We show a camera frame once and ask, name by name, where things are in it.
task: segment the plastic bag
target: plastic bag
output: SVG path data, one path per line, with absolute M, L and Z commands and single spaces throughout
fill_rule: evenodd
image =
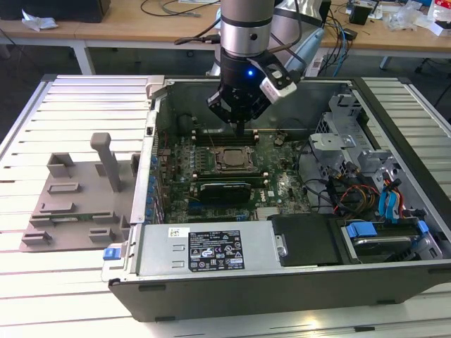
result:
M 414 21 L 421 15 L 421 12 L 415 9 L 415 5 L 407 2 L 407 4 L 399 9 L 396 13 L 389 13 L 384 16 L 383 22 L 389 30 L 416 30 Z
M 432 7 L 435 21 L 451 22 L 451 0 L 434 0 Z

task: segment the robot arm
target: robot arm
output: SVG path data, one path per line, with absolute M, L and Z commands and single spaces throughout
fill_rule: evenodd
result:
M 236 126 L 237 134 L 270 104 L 293 93 L 300 78 L 273 54 L 297 43 L 300 31 L 297 41 L 267 49 L 273 11 L 274 0 L 221 2 L 221 83 L 207 103 L 221 120 Z

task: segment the gray floor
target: gray floor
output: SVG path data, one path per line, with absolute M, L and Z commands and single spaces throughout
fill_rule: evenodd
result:
M 0 60 L 0 139 L 3 139 L 14 123 L 23 106 L 27 103 L 43 73 L 80 74 L 77 61 L 70 57 L 70 49 L 65 47 L 26 46 L 26 55 L 39 66 L 37 69 L 18 48 L 11 49 L 8 60 Z M 203 75 L 213 63 L 209 51 L 195 51 L 187 57 L 185 51 L 135 50 L 135 49 L 91 49 L 97 74 L 167 74 Z M 380 70 L 379 57 L 350 56 L 340 71 L 341 76 L 364 77 L 408 77 L 420 92 L 435 103 L 440 93 L 449 85 L 451 63 L 435 60 L 426 64 L 421 74 L 414 72 L 421 62 L 416 58 L 394 58 L 387 70 Z M 438 110 L 451 118 L 451 91 L 438 105 Z

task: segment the open computer chassis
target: open computer chassis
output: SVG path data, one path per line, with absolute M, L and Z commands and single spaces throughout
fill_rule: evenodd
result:
M 204 103 L 218 79 L 150 77 L 130 238 L 103 269 L 133 317 L 400 303 L 447 282 L 451 202 L 387 112 L 409 108 L 370 83 L 415 97 L 303 79 L 237 139 Z

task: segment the wooden table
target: wooden table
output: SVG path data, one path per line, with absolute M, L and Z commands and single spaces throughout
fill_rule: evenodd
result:
M 120 47 L 147 49 L 213 49 L 210 44 L 184 44 L 174 46 L 180 37 L 197 34 L 210 25 L 218 6 L 207 6 L 197 12 L 200 18 L 156 17 L 140 10 L 142 0 L 111 0 L 111 7 L 102 23 L 58 22 L 59 28 L 34 32 L 20 21 L 2 21 L 0 28 L 13 38 L 16 44 L 46 46 L 69 46 L 75 51 L 82 74 L 95 74 L 88 47 Z M 336 0 L 333 11 L 343 0 Z M 189 4 L 171 4 L 174 11 L 195 7 Z M 152 13 L 163 13 L 157 0 L 149 0 L 144 9 Z M 451 58 L 451 38 L 437 37 L 432 32 L 418 27 L 416 32 L 390 32 L 381 20 L 368 20 L 364 26 L 349 24 L 349 16 L 335 12 L 335 17 L 344 25 L 358 32 L 351 54 L 366 56 L 399 56 L 419 58 Z M 0 43 L 9 44 L 5 37 Z M 335 33 L 326 28 L 318 57 L 335 46 Z

